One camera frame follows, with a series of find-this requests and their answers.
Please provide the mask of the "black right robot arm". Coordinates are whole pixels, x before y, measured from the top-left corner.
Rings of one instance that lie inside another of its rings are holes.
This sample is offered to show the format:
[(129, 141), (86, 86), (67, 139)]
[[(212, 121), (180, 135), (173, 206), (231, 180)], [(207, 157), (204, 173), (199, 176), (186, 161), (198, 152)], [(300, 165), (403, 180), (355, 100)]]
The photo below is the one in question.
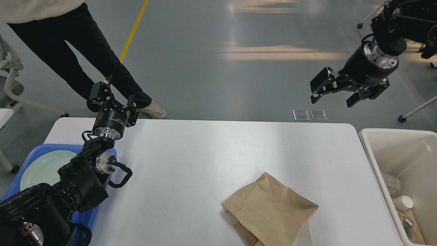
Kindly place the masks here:
[(406, 40), (424, 45), (423, 59), (436, 55), (436, 10), (435, 0), (390, 0), (371, 21), (374, 39), (364, 37), (343, 69), (325, 67), (311, 80), (312, 104), (339, 91), (353, 92), (346, 100), (349, 108), (376, 99), (389, 86), (388, 76), (398, 68)]

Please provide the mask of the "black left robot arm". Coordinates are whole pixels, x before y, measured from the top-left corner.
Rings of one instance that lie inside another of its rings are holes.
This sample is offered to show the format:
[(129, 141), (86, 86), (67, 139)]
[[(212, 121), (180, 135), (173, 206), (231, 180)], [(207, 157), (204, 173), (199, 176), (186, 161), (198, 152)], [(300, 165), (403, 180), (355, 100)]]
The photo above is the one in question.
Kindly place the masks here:
[(136, 124), (139, 111), (134, 95), (126, 106), (118, 102), (111, 83), (108, 76), (93, 85), (86, 104), (99, 109), (94, 125), (82, 133), (81, 152), (59, 168), (60, 180), (33, 185), (1, 202), (2, 246), (67, 246), (78, 232), (84, 234), (80, 245), (89, 245), (91, 229), (73, 223), (73, 214), (97, 207), (108, 198), (106, 186), (121, 188), (133, 174), (109, 150), (126, 127)]

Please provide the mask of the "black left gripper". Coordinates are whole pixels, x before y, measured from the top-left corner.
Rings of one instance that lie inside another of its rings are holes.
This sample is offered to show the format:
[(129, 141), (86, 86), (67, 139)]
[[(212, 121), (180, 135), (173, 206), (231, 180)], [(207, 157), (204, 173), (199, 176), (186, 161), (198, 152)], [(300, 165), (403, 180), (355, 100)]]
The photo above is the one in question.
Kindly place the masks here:
[(86, 106), (93, 113), (98, 112), (93, 125), (94, 135), (119, 140), (126, 127), (136, 125), (139, 111), (136, 108), (135, 95), (128, 97), (126, 106), (114, 103), (111, 79), (112, 76), (108, 76), (104, 81), (94, 83)]

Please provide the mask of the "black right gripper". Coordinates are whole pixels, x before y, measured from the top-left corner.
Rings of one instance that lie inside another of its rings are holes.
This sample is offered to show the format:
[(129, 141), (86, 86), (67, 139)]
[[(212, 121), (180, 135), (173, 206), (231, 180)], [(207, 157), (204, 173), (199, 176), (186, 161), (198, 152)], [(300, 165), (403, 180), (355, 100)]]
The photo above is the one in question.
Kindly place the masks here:
[(384, 53), (376, 41), (365, 41), (348, 58), (340, 72), (325, 67), (311, 80), (311, 103), (339, 91), (354, 92), (346, 100), (348, 108), (362, 100), (374, 100), (389, 87), (387, 76), (398, 66), (397, 56)]

